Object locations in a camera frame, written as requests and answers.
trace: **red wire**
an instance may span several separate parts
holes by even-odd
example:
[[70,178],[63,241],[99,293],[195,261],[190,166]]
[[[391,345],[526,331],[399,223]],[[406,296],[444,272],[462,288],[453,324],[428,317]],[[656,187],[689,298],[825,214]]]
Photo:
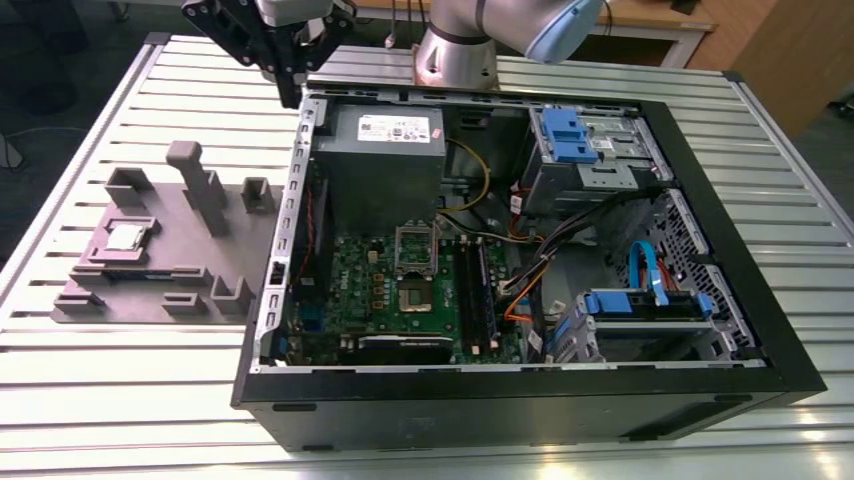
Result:
[[673,278],[673,274],[670,273],[670,270],[668,270],[668,265],[665,265],[665,262],[662,260],[658,261],[658,269],[662,271],[662,277],[665,279],[665,287],[669,290],[678,290],[680,285],[677,284],[677,281]]
[[510,234],[514,237],[522,237],[522,234],[517,233],[517,222],[520,221],[520,214],[514,213],[513,219],[510,220]]
[[315,222],[314,222],[314,195],[311,194],[311,189],[309,190],[309,207],[307,207],[307,217],[309,217],[309,248],[306,250],[306,258],[303,258],[303,265],[299,267],[299,273],[297,274],[297,280],[299,280],[306,272],[306,267],[309,267],[309,258],[311,257],[311,249],[315,244]]

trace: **power supply label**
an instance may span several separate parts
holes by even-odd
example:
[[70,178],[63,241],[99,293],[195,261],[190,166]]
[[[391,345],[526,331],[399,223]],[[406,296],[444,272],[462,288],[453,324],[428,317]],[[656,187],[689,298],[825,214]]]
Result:
[[430,143],[430,119],[363,115],[359,117],[357,139],[361,142]]

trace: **metal workbench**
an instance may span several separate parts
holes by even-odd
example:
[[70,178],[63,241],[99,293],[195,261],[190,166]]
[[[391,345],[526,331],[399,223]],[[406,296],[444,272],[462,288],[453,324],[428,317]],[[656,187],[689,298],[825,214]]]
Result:
[[[178,181],[167,144],[197,140],[223,183],[285,183],[297,113],[207,39],[173,37],[143,47],[0,275],[0,475],[661,479],[854,471],[854,229],[753,94],[716,72],[517,58],[502,58],[500,71],[505,90],[668,102],[830,390],[669,443],[287,454],[229,405],[241,327],[71,325],[49,316],[110,202],[102,184],[115,167]],[[409,83],[410,56],[343,47],[317,77]]]

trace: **motherboard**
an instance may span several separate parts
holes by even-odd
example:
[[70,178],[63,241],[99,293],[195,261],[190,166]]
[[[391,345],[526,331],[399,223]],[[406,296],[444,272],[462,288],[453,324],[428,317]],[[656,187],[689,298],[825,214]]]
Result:
[[438,240],[433,227],[339,236],[329,298],[294,306],[289,358],[341,365],[354,351],[394,350],[416,363],[520,363],[520,328],[500,325],[493,301],[508,277],[505,246],[490,239]]

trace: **open computer tower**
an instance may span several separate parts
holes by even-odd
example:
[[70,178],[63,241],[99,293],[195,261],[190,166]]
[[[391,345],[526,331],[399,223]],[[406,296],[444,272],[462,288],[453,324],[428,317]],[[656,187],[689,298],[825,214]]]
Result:
[[234,390],[289,450],[674,439],[825,390],[668,106],[309,86]]

